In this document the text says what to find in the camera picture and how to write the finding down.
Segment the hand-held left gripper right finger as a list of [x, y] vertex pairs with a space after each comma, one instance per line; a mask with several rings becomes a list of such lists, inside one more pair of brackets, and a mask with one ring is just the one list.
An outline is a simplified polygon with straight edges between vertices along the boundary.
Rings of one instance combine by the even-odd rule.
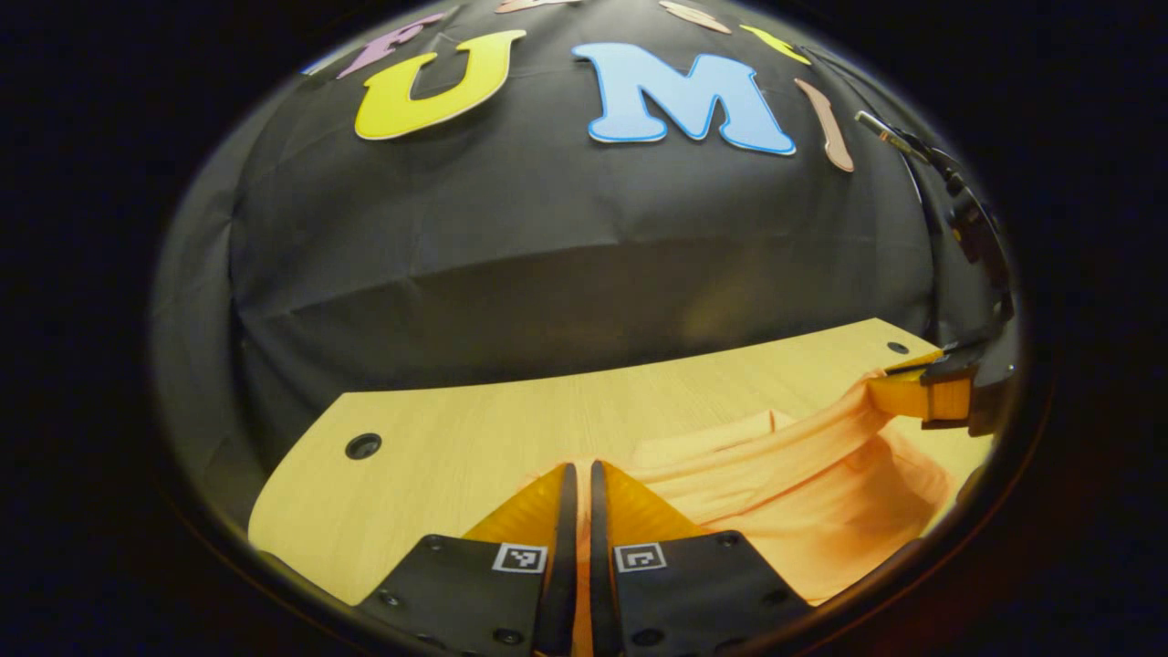
[[735, 656], [812, 613], [739, 531], [698, 527], [605, 461], [589, 487], [596, 656]]

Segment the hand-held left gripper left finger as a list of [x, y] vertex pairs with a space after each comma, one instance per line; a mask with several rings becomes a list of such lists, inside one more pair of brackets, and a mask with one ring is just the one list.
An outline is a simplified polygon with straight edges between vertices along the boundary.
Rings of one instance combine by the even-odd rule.
[[359, 609], [447, 656], [568, 656], [578, 526], [576, 466], [552, 466], [463, 535], [422, 537]]

